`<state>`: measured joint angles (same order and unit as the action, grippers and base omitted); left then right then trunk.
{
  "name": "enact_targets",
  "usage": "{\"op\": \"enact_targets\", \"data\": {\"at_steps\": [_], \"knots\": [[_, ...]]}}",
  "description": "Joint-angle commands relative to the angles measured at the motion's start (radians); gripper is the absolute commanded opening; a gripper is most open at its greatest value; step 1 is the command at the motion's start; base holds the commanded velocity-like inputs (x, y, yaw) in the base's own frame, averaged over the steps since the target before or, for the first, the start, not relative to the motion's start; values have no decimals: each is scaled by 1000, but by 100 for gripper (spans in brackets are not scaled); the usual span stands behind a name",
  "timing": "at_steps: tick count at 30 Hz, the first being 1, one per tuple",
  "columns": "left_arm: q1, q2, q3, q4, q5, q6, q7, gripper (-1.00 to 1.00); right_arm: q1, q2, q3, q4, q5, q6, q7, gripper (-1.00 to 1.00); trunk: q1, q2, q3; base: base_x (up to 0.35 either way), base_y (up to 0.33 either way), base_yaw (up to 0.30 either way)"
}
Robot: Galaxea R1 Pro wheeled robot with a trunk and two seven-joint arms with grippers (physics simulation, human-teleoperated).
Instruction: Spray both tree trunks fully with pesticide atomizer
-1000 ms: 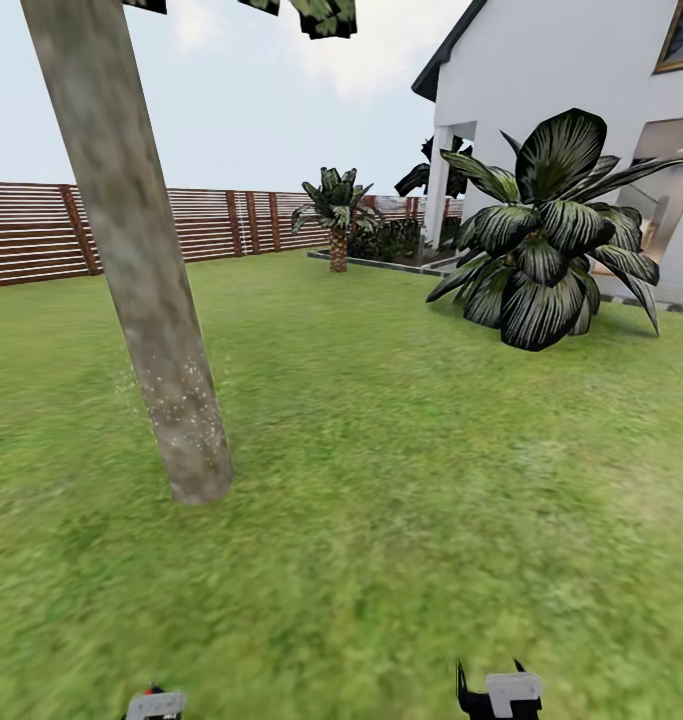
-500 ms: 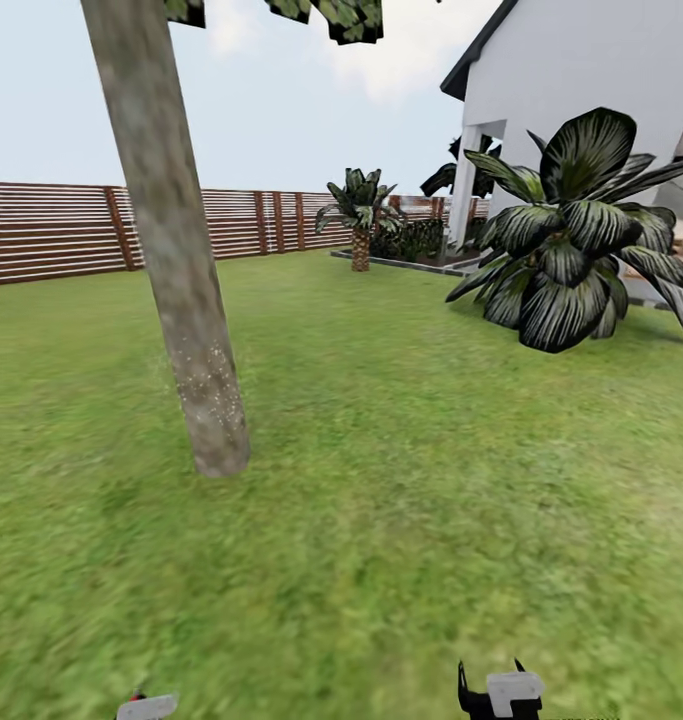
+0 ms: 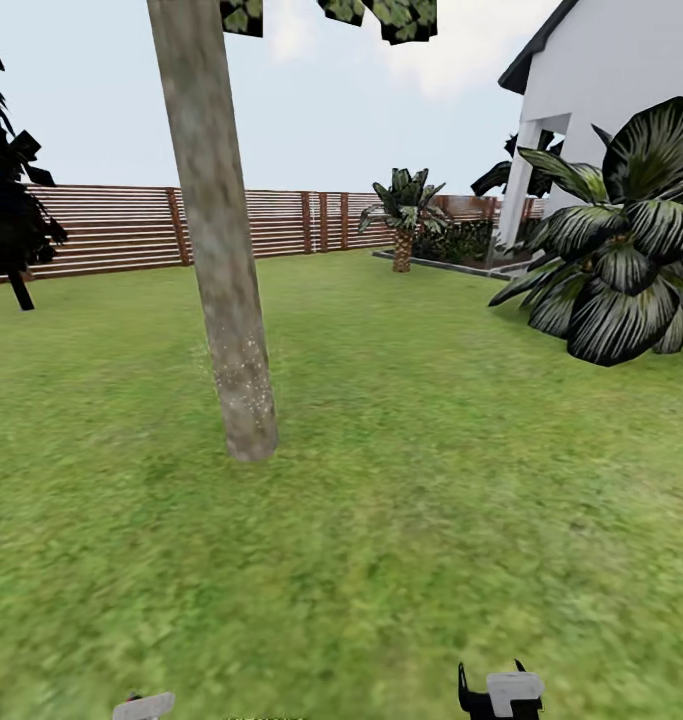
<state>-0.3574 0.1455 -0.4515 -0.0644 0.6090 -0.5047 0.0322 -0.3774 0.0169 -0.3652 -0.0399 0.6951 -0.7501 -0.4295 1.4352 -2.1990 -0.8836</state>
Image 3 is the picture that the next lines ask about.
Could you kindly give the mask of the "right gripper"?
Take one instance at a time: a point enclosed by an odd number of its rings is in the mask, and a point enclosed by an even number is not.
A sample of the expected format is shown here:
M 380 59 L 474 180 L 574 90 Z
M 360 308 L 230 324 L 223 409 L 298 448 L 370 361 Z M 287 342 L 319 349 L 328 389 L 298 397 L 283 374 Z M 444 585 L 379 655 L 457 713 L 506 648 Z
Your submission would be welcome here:
M 510 709 L 512 716 L 497 718 L 490 703 L 488 693 L 468 693 L 463 676 L 458 677 L 458 699 L 461 708 L 470 714 L 470 720 L 540 720 L 537 702 L 534 699 L 512 699 Z

